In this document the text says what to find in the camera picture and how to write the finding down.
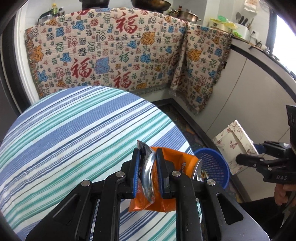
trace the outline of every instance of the white cabinet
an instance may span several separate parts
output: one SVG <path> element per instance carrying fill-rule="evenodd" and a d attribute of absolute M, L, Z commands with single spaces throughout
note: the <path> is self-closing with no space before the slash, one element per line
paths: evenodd
<path fill-rule="evenodd" d="M 227 99 L 229 98 L 236 85 L 236 82 L 242 72 L 246 60 L 247 58 L 243 55 L 230 50 L 226 67 L 224 70 L 222 70 L 217 84 L 213 87 L 213 93 L 209 98 L 205 109 L 199 115 L 192 115 L 184 102 L 180 98 L 174 97 L 178 104 L 181 105 L 188 114 L 190 114 L 190 116 L 203 129 L 204 132 L 208 131 L 212 123 L 219 115 L 223 106 L 225 105 Z M 221 130 L 228 126 L 232 121 L 225 125 Z"/>
<path fill-rule="evenodd" d="M 247 60 L 207 135 L 213 138 L 232 121 L 238 120 L 255 143 L 264 140 L 289 142 L 287 104 L 295 102 L 274 78 Z M 263 176 L 254 168 L 248 167 L 237 176 L 251 200 L 273 196 L 275 184 L 263 182 Z"/>

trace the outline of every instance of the table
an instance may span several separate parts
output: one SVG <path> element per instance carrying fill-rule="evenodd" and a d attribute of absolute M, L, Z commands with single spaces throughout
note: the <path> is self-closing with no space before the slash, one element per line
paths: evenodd
<path fill-rule="evenodd" d="M 0 210 L 27 234 L 82 180 L 103 180 L 130 160 L 137 139 L 193 154 L 156 106 L 103 86 L 66 89 L 27 109 L 0 147 Z M 120 208 L 120 240 L 175 240 L 175 212 Z"/>

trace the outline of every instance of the blue plastic basket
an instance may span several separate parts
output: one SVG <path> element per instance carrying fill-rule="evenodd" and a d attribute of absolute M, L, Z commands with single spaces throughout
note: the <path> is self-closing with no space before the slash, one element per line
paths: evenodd
<path fill-rule="evenodd" d="M 202 159 L 202 169 L 207 172 L 209 178 L 214 179 L 225 189 L 228 186 L 230 171 L 223 156 L 210 148 L 198 149 L 194 151 L 194 155 Z"/>

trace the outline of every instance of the electrical outlet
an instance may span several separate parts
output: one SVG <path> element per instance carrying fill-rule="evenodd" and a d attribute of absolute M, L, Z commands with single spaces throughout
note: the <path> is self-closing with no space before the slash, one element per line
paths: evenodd
<path fill-rule="evenodd" d="M 251 37 L 254 38 L 254 39 L 258 39 L 259 32 L 257 30 L 252 30 Z"/>

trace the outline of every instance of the bottle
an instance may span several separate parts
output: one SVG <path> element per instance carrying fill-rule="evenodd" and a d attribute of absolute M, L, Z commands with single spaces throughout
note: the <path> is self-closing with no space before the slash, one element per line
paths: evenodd
<path fill-rule="evenodd" d="M 55 3 L 52 4 L 52 16 L 57 17 L 58 16 L 58 10 L 57 10 L 57 5 Z"/>
<path fill-rule="evenodd" d="M 58 16 L 65 15 L 64 7 L 59 8 Z"/>

